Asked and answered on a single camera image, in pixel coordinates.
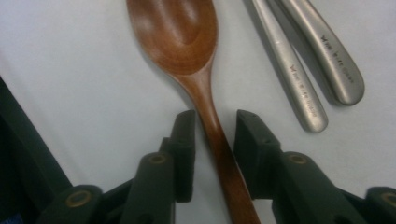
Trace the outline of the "metal knife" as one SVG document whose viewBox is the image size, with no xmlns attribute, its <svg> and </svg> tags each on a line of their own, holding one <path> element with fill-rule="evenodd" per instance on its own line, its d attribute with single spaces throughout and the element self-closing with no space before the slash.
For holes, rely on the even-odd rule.
<svg viewBox="0 0 396 224">
<path fill-rule="evenodd" d="M 252 0 L 280 75 L 291 99 L 294 113 L 303 128 L 320 133 L 328 126 L 328 117 L 292 44 L 272 12 L 268 0 Z"/>
</svg>

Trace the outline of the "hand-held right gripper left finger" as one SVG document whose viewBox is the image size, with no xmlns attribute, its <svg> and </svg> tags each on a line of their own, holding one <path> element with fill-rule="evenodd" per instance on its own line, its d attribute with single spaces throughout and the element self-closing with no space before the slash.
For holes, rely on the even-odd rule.
<svg viewBox="0 0 396 224">
<path fill-rule="evenodd" d="M 175 224 L 175 204 L 192 198 L 194 163 L 195 112 L 187 110 L 160 149 L 141 159 L 120 224 Z"/>
</svg>

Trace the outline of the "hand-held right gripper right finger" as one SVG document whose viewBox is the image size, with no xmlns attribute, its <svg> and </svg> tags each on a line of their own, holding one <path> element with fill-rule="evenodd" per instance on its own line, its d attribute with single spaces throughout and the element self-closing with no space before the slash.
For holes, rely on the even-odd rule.
<svg viewBox="0 0 396 224">
<path fill-rule="evenodd" d="M 284 152 L 258 115 L 237 112 L 233 153 L 250 197 L 272 200 L 277 224 L 368 224 L 312 159 Z"/>
</svg>

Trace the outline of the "metal fork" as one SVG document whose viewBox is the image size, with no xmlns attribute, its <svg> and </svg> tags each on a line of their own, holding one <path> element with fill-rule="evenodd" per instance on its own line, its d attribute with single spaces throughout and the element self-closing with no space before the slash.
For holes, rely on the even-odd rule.
<svg viewBox="0 0 396 224">
<path fill-rule="evenodd" d="M 335 100 L 357 104 L 365 93 L 361 71 L 329 24 L 309 0 L 277 1 L 307 39 Z"/>
</svg>

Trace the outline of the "brown wooden spoon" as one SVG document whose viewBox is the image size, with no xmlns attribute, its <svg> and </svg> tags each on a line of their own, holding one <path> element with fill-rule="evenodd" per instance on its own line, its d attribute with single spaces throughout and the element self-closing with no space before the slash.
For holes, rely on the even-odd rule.
<svg viewBox="0 0 396 224">
<path fill-rule="evenodd" d="M 233 224 L 261 224 L 214 106 L 211 72 L 218 43 L 212 0 L 126 0 L 142 50 L 190 96 L 216 164 Z"/>
</svg>

